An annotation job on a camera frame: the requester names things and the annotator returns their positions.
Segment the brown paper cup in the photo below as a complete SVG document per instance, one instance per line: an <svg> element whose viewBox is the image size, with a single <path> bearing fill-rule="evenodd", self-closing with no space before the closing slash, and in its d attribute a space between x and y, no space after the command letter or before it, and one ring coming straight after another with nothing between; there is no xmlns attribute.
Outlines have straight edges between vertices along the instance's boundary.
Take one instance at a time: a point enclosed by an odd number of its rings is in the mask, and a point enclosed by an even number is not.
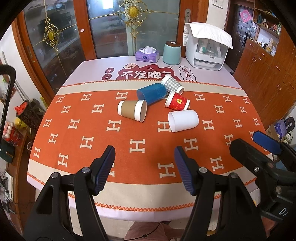
<svg viewBox="0 0 296 241"><path fill-rule="evenodd" d="M117 112L122 117L143 123L147 114L147 102L145 100L122 100L118 104Z"/></svg>

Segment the white paper cup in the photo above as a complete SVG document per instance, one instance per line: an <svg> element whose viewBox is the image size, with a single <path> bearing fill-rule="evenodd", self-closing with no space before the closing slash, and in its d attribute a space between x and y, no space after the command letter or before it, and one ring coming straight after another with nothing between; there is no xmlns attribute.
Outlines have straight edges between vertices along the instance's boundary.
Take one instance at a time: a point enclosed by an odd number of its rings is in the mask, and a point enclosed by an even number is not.
<svg viewBox="0 0 296 241"><path fill-rule="evenodd" d="M194 110L180 110L168 113L169 126L172 132L195 128L199 124L198 114Z"/></svg>

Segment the red paper cup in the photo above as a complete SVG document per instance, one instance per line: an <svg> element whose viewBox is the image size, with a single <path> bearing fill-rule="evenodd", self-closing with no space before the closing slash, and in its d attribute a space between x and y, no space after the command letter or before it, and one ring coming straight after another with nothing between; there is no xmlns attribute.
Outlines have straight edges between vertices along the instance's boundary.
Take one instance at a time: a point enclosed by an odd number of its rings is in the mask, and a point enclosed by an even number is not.
<svg viewBox="0 0 296 241"><path fill-rule="evenodd" d="M180 110L187 110L190 104L190 100L183 97L181 94L178 94L175 91L171 91L168 95L168 98L165 102L165 107L180 111Z"/></svg>

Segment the grey checked paper cup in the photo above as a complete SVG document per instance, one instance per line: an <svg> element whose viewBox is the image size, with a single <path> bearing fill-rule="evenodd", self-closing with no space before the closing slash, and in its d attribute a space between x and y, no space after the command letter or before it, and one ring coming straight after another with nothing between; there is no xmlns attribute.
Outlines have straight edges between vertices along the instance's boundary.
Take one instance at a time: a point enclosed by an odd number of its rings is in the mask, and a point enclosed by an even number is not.
<svg viewBox="0 0 296 241"><path fill-rule="evenodd" d="M174 91L178 94L182 94L185 90L185 88L177 82L175 78L173 78L170 74L166 75L162 81L161 84L166 88L166 91L168 93Z"/></svg>

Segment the blue plastic cup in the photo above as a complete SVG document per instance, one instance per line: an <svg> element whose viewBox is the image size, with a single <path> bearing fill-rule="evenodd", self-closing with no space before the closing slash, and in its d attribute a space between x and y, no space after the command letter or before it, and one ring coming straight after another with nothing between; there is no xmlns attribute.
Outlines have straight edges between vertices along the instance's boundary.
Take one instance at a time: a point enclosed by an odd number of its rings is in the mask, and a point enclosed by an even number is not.
<svg viewBox="0 0 296 241"><path fill-rule="evenodd" d="M137 90L138 100L145 100L147 105L151 105L167 94L167 89L161 83L154 83Z"/></svg>

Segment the pink trousers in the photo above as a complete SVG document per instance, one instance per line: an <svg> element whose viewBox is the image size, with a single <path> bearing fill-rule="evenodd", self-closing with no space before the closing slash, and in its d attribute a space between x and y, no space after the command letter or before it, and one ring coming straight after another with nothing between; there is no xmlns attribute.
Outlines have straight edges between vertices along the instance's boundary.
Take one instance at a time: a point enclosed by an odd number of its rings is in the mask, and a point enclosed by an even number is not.
<svg viewBox="0 0 296 241"><path fill-rule="evenodd" d="M180 240L183 233L165 222L134 222L124 240Z"/></svg>

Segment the brown wooden cabinet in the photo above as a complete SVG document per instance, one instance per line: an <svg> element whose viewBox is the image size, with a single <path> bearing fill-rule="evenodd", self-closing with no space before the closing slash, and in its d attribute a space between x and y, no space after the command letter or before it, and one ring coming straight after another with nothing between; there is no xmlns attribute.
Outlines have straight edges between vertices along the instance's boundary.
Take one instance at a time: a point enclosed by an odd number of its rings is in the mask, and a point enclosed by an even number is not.
<svg viewBox="0 0 296 241"><path fill-rule="evenodd" d="M295 104L295 43L263 1L254 2L251 25L234 78L268 128Z"/></svg>

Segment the red box with eggs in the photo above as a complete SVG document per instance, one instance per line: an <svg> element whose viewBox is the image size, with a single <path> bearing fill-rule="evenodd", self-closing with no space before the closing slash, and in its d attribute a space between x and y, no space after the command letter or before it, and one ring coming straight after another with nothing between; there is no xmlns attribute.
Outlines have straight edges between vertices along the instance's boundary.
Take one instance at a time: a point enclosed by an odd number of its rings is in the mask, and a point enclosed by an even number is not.
<svg viewBox="0 0 296 241"><path fill-rule="evenodd" d="M4 125L3 139L13 146L19 146L22 141L22 134L13 123L6 122Z"/></svg>

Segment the dark basket red decoration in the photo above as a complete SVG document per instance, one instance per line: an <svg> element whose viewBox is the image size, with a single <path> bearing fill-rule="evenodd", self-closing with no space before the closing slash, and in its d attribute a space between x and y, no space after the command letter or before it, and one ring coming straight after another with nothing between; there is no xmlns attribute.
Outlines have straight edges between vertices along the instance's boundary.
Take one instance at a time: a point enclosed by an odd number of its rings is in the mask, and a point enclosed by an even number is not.
<svg viewBox="0 0 296 241"><path fill-rule="evenodd" d="M16 117L23 121L29 128L37 131L45 115L45 110L36 99L25 100L15 106Z"/></svg>

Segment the white sterilizer appliance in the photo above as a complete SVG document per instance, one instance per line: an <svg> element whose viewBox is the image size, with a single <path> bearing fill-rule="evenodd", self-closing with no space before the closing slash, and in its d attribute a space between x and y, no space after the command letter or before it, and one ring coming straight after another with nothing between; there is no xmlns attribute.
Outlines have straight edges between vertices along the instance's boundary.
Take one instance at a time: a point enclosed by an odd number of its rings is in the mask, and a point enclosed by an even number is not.
<svg viewBox="0 0 296 241"><path fill-rule="evenodd" d="M219 71L225 62L228 47L211 39L189 34L185 56L194 68Z"/></svg>

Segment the white cloth on appliance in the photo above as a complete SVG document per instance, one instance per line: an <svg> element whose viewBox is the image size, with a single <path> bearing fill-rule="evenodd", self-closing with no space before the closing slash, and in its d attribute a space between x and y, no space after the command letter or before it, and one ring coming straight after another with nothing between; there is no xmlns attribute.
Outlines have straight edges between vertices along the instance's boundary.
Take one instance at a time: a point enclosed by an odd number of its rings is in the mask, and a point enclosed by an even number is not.
<svg viewBox="0 0 296 241"><path fill-rule="evenodd" d="M185 23L183 32L183 46L187 45L189 33L195 38L211 39L233 49L232 37L219 27L207 23Z"/></svg>

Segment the teal canister brown lid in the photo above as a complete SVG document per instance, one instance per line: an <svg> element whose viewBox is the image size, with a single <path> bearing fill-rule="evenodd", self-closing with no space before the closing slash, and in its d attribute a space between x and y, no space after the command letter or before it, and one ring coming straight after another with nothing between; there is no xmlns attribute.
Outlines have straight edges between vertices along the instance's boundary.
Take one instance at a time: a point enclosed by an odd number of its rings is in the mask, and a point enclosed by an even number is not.
<svg viewBox="0 0 296 241"><path fill-rule="evenodd" d="M166 41L163 51L163 61L168 65L179 65L181 62L181 44L176 41Z"/></svg>

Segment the purple tissue pack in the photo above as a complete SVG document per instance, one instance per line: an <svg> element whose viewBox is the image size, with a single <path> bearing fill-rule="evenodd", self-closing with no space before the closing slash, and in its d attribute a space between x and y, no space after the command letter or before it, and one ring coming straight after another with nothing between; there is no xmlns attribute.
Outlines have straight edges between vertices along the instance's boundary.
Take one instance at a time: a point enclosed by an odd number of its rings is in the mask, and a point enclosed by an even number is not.
<svg viewBox="0 0 296 241"><path fill-rule="evenodd" d="M146 46L135 53L135 59L136 61L157 63L159 60L159 51L153 47Z"/></svg>

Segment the wooden glass sliding door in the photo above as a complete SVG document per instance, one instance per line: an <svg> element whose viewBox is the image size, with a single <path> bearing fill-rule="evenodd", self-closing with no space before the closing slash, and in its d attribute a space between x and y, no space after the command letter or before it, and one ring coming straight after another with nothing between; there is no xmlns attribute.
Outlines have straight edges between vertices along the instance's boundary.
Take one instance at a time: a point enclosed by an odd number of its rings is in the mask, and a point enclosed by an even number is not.
<svg viewBox="0 0 296 241"><path fill-rule="evenodd" d="M50 103L84 61L134 55L182 40L205 22L208 1L29 1L11 27L31 80Z"/></svg>

